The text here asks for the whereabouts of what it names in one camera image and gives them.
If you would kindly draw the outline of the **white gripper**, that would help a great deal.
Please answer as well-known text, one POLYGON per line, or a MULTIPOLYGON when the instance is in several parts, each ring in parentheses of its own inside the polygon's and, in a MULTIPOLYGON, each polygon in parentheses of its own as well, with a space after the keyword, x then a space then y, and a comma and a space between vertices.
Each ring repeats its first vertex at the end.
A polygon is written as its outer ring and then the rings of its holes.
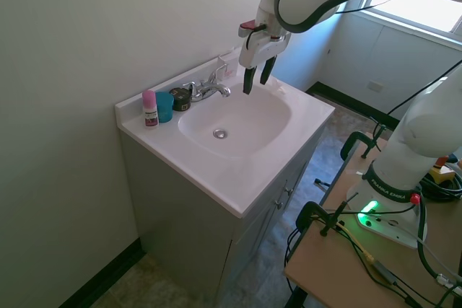
POLYGON ((260 84, 265 85, 269 80, 277 55, 288 46, 291 34, 288 32, 280 38, 272 37, 266 31, 253 32, 249 35, 241 48, 239 64, 245 68, 243 92, 250 94, 253 88, 253 78, 256 67, 265 63, 261 72, 260 84))

